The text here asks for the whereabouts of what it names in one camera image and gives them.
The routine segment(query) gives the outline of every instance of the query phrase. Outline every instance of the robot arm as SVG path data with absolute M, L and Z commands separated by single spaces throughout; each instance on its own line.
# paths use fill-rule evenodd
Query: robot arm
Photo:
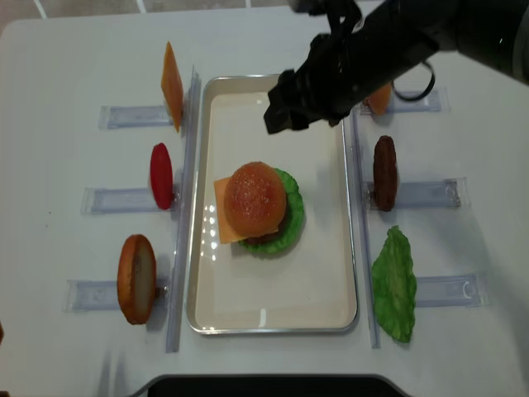
M 305 63 L 269 92 L 270 134 L 332 126 L 376 89 L 439 50 L 457 50 L 529 84 L 529 0 L 386 0 L 361 23 L 353 0 L 297 0 L 295 12 L 327 14 Z

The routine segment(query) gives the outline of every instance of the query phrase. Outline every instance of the orange cheese slice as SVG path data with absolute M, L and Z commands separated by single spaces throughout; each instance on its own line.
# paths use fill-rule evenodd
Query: orange cheese slice
M 386 113 L 391 100 L 391 84 L 386 84 L 367 97 L 369 107 L 377 116 Z
M 243 236 L 237 233 L 226 219 L 226 213 L 224 213 L 224 195 L 226 194 L 226 186 L 229 181 L 230 177 L 213 182 L 215 199 L 217 201 L 218 234 L 221 244 L 230 244 L 248 238 L 248 236 Z
M 182 122 L 183 108 L 183 88 L 182 79 L 180 78 L 179 67 L 176 65 L 173 47 L 167 42 L 164 56 L 164 71 L 162 72 L 162 91 L 164 92 L 165 102 L 169 107 L 171 117 L 173 118 L 174 128 L 180 131 Z

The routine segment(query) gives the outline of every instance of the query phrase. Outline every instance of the bottom bun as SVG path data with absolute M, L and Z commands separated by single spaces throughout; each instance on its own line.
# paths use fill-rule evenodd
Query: bottom bun
M 156 292 L 156 259 L 149 240 L 141 234 L 123 244 L 117 270 L 117 301 L 130 324 L 145 324 Z

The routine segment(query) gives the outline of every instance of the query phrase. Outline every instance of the top bun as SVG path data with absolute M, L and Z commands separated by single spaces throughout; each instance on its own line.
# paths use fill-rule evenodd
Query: top bun
M 226 186 L 226 220 L 242 236 L 260 237 L 277 231 L 286 209 L 283 183 L 265 163 L 243 165 Z

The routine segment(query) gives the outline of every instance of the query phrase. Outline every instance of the tray rim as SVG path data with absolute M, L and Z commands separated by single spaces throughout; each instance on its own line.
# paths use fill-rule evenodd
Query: tray rim
M 353 211 L 352 211 L 352 200 L 351 195 L 355 192 L 351 191 L 351 177 L 352 174 L 350 174 L 349 167 L 354 166 L 353 159 L 348 160 L 348 150 L 346 145 L 346 120 L 341 120 L 341 143 L 342 143 L 342 150 L 343 150 L 343 156 L 344 156 L 344 171 L 345 171 L 345 180 L 346 180 L 346 202 L 347 202 L 347 217 L 348 217 L 348 225 L 349 225 L 349 237 L 350 237 L 350 250 L 351 250 L 351 263 L 352 266 L 352 275 L 354 279 L 354 289 L 355 289 L 355 309 L 351 316 L 351 321 L 347 323 L 344 327 L 340 328 L 215 328 L 213 330 L 211 329 L 202 329 L 200 327 L 197 327 L 193 324 L 193 320 L 189 317 L 189 310 L 188 310 L 188 301 L 189 301 L 189 282 L 191 279 L 191 260 L 192 260 L 192 254 L 193 254 L 193 235 L 194 235 L 194 228 L 195 228 L 195 222 L 196 222 L 196 209 L 197 209 L 197 195 L 198 195 L 198 174 L 199 174 L 199 167 L 201 163 L 201 151 L 202 151 L 202 143 L 203 143 L 203 129 L 204 129 L 204 117 L 205 117 L 205 104 L 206 104 L 206 92 L 210 88 L 211 85 L 216 83 L 217 81 L 221 80 L 230 80 L 230 79 L 270 79 L 270 78 L 279 78 L 279 74 L 247 74 L 247 75 L 236 75 L 236 76 L 218 76 L 215 78 L 210 79 L 206 85 L 204 86 L 204 89 L 202 91 L 202 100 L 200 101 L 200 108 L 201 108 L 201 114 L 200 114 L 200 127 L 198 131 L 197 136 L 197 145 L 195 147 L 195 171 L 194 171 L 194 181 L 193 181 L 193 201 L 192 201 L 192 208 L 193 211 L 190 214 L 191 215 L 191 223 L 189 228 L 189 249 L 188 249 L 188 255 L 186 258 L 186 277 L 185 277 L 185 301 L 183 302 L 184 310 L 186 313 L 186 319 L 188 320 L 189 327 L 191 329 L 204 336 L 211 336 L 211 335 L 251 335 L 251 334 L 328 334 L 328 333 L 342 333 L 347 332 L 353 328 L 353 325 L 356 322 L 357 316 L 358 316 L 358 281 L 357 281 L 357 274 L 356 274 L 356 255 L 355 255 L 355 240 L 353 236 L 354 228 L 353 228 Z

